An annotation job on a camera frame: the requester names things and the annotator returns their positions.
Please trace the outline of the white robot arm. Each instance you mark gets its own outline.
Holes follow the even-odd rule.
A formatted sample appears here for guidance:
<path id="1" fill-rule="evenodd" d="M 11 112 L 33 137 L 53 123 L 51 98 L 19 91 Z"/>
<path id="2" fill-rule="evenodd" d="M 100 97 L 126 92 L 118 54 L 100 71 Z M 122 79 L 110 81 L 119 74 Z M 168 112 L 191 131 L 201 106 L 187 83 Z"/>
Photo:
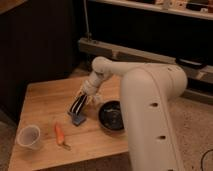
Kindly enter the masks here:
<path id="1" fill-rule="evenodd" d="M 187 87 L 183 69 L 98 56 L 82 91 L 96 94 L 112 75 L 121 77 L 120 106 L 133 171 L 185 171 L 168 109 L 168 101 Z"/>

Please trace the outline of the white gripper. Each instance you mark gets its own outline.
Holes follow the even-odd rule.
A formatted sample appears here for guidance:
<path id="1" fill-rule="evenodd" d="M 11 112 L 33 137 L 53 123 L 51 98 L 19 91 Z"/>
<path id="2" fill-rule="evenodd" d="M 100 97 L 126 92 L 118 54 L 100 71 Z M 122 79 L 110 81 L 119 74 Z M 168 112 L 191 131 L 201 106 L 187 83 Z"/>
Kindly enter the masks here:
<path id="1" fill-rule="evenodd" d="M 76 94 L 76 97 L 81 97 L 85 93 L 92 96 L 92 103 L 94 105 L 99 105 L 102 103 L 102 96 L 96 94 L 100 85 L 102 84 L 102 76 L 100 74 L 91 73 L 89 77 L 83 82 L 82 88 Z"/>

